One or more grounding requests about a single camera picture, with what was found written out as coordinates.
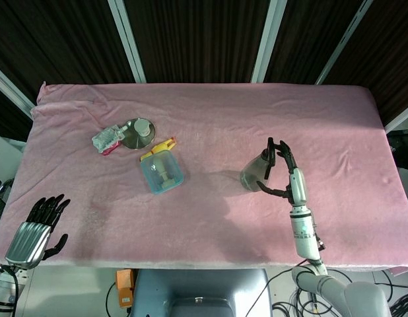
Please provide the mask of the orange box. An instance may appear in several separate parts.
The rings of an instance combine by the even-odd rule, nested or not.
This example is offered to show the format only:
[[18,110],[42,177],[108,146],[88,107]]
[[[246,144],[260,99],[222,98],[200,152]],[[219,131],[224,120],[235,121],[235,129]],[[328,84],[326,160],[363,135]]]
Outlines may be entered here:
[[132,269],[116,271],[116,289],[120,308],[129,308],[133,305],[134,274]]

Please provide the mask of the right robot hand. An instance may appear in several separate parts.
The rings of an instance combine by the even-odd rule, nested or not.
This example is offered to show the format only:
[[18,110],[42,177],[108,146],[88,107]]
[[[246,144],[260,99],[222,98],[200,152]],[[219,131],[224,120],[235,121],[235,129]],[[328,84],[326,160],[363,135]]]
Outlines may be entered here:
[[272,137],[267,140],[267,148],[263,151],[268,159],[268,164],[264,172],[264,180],[268,180],[271,169],[275,166],[275,155],[282,157],[288,168],[289,183],[285,190],[268,188],[261,181],[257,180],[256,184],[265,193],[274,195],[277,197],[288,199],[288,202],[293,207],[300,207],[307,202],[306,183],[304,174],[299,167],[297,167],[296,161],[292,154],[290,147],[282,140],[279,144],[274,143]]

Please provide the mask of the red snack packet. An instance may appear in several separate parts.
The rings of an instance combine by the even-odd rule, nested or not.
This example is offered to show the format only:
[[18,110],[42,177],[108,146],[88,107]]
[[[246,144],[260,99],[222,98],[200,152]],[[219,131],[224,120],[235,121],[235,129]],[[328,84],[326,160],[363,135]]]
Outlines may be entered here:
[[118,141],[118,142],[114,143],[113,145],[111,145],[110,147],[108,147],[107,149],[105,149],[102,152],[102,155],[104,155],[104,156],[109,155],[112,151],[117,149],[119,146],[120,146],[120,142]]

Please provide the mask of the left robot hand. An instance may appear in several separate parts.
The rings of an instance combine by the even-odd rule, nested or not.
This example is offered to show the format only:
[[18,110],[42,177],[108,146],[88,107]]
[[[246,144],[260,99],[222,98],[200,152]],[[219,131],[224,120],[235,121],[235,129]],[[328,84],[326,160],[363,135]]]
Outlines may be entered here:
[[33,269],[41,261],[57,255],[66,245],[69,235],[63,234],[58,243],[48,248],[65,208],[70,204],[63,194],[39,199],[31,208],[26,220],[19,226],[7,250],[5,259],[18,269]]

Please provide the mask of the white frame post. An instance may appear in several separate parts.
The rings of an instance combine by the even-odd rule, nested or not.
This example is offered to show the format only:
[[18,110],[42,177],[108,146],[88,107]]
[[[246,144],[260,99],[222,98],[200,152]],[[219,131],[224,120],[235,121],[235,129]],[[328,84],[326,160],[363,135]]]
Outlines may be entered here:
[[408,108],[406,108],[404,111],[402,111],[402,113],[397,115],[391,122],[386,124],[386,126],[384,127],[385,132],[389,133],[393,131],[397,126],[402,124],[407,119],[408,119]]
[[351,39],[352,35],[354,34],[355,30],[358,28],[360,22],[363,20],[365,14],[371,7],[374,0],[362,0],[360,7],[357,9],[354,17],[351,19],[347,29],[345,30],[344,34],[342,35],[339,43],[335,47],[334,51],[332,52],[331,56],[329,57],[328,61],[326,62],[325,66],[323,67],[320,75],[316,79],[315,84],[321,85],[329,75],[332,67],[335,65],[335,62],[338,60],[339,56],[345,49],[347,43]]
[[136,83],[147,83],[141,56],[127,14],[124,0],[107,0],[128,64]]
[[250,80],[251,83],[264,82],[286,6],[287,0],[270,0],[269,2]]
[[35,107],[28,97],[0,70],[0,92],[20,111],[33,120],[31,110]]

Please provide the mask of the pink fleece table cloth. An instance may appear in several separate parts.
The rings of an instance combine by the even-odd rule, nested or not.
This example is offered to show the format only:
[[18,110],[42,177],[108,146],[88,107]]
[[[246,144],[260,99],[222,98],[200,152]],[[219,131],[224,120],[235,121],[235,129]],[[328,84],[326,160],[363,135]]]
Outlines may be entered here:
[[[246,191],[240,171],[269,137],[304,172],[325,264],[408,267],[408,201],[371,93],[289,84],[43,85],[0,221],[0,262],[42,197],[70,199],[51,265],[265,267],[295,264],[287,200]],[[174,137],[183,183],[153,194],[141,151],[104,156],[92,137],[133,118]]]

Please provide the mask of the small white jar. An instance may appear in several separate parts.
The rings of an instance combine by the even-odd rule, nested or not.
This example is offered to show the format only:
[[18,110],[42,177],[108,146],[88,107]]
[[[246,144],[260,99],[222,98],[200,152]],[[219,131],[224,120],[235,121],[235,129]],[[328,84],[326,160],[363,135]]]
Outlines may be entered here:
[[139,118],[134,123],[134,129],[141,137],[147,137],[151,133],[151,123],[143,118]]

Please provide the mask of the black equipment box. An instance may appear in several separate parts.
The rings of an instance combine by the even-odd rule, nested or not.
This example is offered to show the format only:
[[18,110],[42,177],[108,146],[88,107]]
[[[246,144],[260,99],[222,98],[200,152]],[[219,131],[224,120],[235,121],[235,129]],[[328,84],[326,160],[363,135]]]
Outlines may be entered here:
[[396,166],[408,170],[408,129],[391,131],[387,138]]

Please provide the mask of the yellow orange plastic toy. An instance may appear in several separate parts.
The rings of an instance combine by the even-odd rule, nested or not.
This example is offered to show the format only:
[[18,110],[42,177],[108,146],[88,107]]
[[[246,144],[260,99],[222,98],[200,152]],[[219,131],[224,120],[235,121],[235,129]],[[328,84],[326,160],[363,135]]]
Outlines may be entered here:
[[142,162],[143,160],[145,160],[146,158],[155,155],[159,152],[162,151],[170,151],[175,145],[177,144],[177,141],[174,137],[171,137],[157,145],[155,145],[150,151],[148,151],[147,153],[145,153],[144,155],[142,155],[140,157],[140,161]]

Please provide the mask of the grey robot torso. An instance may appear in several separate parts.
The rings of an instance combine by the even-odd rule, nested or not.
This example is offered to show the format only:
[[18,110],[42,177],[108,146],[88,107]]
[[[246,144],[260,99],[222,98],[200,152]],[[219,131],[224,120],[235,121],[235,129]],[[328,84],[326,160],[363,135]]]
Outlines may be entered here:
[[142,269],[130,317],[272,317],[264,269]]

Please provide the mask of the clear container blue lid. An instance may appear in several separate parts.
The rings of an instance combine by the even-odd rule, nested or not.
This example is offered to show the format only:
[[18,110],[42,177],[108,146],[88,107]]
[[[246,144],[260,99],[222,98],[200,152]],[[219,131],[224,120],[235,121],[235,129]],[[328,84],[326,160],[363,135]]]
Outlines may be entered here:
[[176,157],[169,150],[157,152],[141,161],[141,170],[153,194],[162,194],[184,181]]

